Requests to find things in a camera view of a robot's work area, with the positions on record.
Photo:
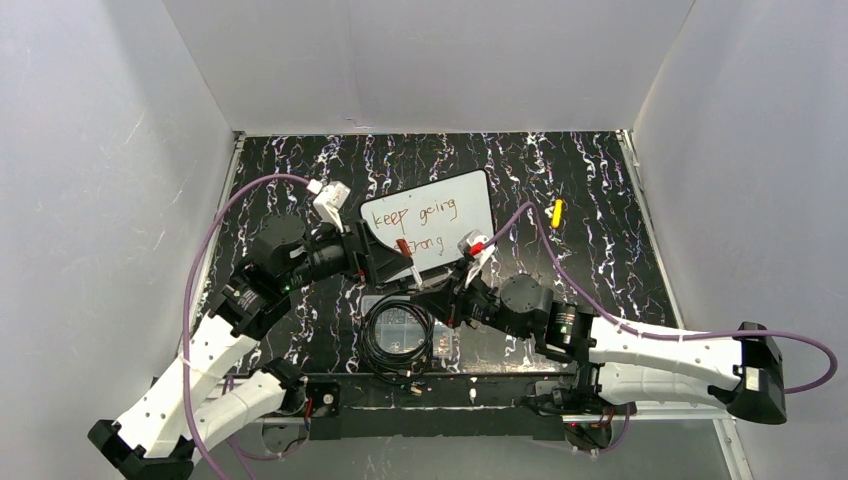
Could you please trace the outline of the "red marker cap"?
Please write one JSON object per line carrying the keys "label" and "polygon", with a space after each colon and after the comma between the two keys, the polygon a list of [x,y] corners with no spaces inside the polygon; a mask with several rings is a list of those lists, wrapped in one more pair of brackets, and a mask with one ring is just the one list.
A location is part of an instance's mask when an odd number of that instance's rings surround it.
{"label": "red marker cap", "polygon": [[409,255],[410,255],[409,247],[408,247],[408,244],[407,244],[407,242],[406,242],[406,240],[405,240],[405,239],[403,239],[403,238],[399,238],[399,239],[397,239],[397,240],[396,240],[396,245],[397,245],[397,247],[398,247],[399,251],[400,251],[400,252],[401,252],[404,256],[409,256]]}

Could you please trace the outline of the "small white whiteboard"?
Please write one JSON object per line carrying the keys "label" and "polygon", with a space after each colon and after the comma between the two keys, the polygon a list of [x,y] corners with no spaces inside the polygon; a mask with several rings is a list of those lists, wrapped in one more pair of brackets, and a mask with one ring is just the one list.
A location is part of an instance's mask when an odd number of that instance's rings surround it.
{"label": "small white whiteboard", "polygon": [[468,233],[494,235],[490,180],[483,169],[367,200],[359,213],[383,244],[396,248],[404,239],[421,273],[459,259],[458,244]]}

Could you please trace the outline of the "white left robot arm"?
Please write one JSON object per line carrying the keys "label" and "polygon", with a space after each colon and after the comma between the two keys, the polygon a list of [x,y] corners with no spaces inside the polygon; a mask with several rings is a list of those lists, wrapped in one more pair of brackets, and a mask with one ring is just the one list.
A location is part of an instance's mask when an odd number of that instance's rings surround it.
{"label": "white left robot arm", "polygon": [[291,294],[335,275],[378,285],[413,265],[376,238],[369,225],[266,221],[248,255],[183,346],[142,398],[116,420],[100,420],[88,438],[127,479],[187,479],[199,457],[269,413],[307,419],[314,406],[308,378],[277,357],[220,398],[208,395],[291,309]]}

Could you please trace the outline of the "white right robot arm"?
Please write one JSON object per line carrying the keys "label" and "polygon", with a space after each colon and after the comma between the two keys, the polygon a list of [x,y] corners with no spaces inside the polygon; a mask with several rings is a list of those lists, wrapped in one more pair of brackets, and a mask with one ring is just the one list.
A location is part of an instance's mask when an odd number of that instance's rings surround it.
{"label": "white right robot arm", "polygon": [[624,406],[640,401],[724,408],[748,422],[786,422],[782,354],[765,327],[744,322],[730,337],[624,320],[554,297],[527,274],[490,287],[480,277],[447,280],[411,297],[455,328],[482,324],[530,339],[536,354],[577,368],[563,401]]}

